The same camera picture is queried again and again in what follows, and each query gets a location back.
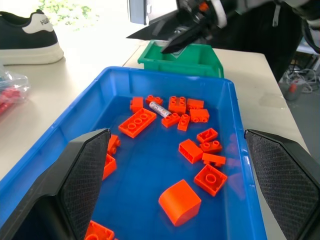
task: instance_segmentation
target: white table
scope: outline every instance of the white table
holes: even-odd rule
[[[72,45],[65,48],[66,60],[7,67],[28,76],[32,90],[28,102],[0,117],[0,179],[104,67],[143,67],[137,59],[148,43],[123,41],[103,48],[99,43],[83,48],[71,41]],[[265,56],[221,49],[215,52],[224,67],[225,78],[235,84],[244,128],[292,139],[308,150]],[[285,240],[259,186],[257,190],[268,239]]]

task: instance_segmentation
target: red lego brick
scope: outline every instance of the red lego brick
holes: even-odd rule
[[[186,109],[188,111],[190,109],[203,109],[204,106],[205,106],[205,101],[202,101],[202,100],[188,98],[186,101]]]
[[[226,164],[226,157],[225,156],[217,156],[209,153],[204,153],[202,155],[202,160],[204,164],[215,163],[215,165],[221,167],[222,165]]]
[[[218,137],[218,133],[213,128],[209,128],[209,129],[199,133],[196,136],[196,139],[200,143],[203,144],[203,143],[210,142],[211,140],[215,139],[216,137]]]
[[[225,184],[227,178],[222,172],[207,164],[195,176],[194,183],[214,197]]]
[[[190,122],[190,116],[187,114],[183,114],[178,124],[178,130],[187,131],[189,122]]]
[[[134,96],[130,101],[130,110],[135,114],[138,110],[143,109],[144,98],[142,96]]]
[[[117,169],[116,160],[109,154],[105,157],[105,164],[103,170],[102,180],[105,180],[110,174],[112,174]]]
[[[156,102],[157,104],[161,105],[164,103],[164,100],[161,99],[160,97],[158,96],[152,96],[152,95],[149,95],[147,96],[147,98],[145,99],[145,102],[149,105],[151,102]]]
[[[181,96],[181,97],[176,97],[176,96],[170,97],[168,110],[171,113],[177,113],[179,115],[185,114],[186,111],[187,111],[186,98],[183,97],[183,96]]]
[[[201,199],[185,180],[181,180],[161,194],[159,204],[178,227],[198,214]]]
[[[116,154],[117,147],[121,145],[121,141],[117,135],[111,134],[109,144],[108,144],[108,150],[107,153],[110,155]]]
[[[190,109],[190,117],[193,123],[207,123],[210,115],[207,109]]]
[[[113,240],[114,237],[113,231],[91,220],[84,240]]]
[[[207,154],[215,154],[222,151],[222,145],[217,140],[201,143],[200,148],[204,153]]]
[[[177,124],[180,121],[180,116],[177,113],[174,113],[170,116],[167,116],[161,120],[162,124],[166,128],[170,128],[172,125]]]
[[[203,151],[193,141],[187,139],[179,144],[179,152],[192,164],[202,158]]]
[[[119,131],[128,135],[131,138],[135,138],[141,133],[147,126],[149,126],[157,115],[147,109],[141,108],[118,127]]]

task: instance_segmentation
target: mesh gripper pad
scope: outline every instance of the mesh gripper pad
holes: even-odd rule
[[[262,194],[286,239],[295,240],[319,204],[319,190],[279,143],[245,137]]]
[[[61,189],[61,201],[74,234],[84,239],[101,184],[107,141],[104,133],[86,144]]]

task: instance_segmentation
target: black sneaker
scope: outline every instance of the black sneaker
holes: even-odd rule
[[[0,11],[0,63],[50,64],[63,57],[54,28],[42,11],[29,18]]]

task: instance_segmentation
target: plastic bag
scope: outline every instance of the plastic bag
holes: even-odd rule
[[[0,64],[0,107],[5,103],[24,102],[27,99],[29,89],[30,84],[26,76],[7,71]]]

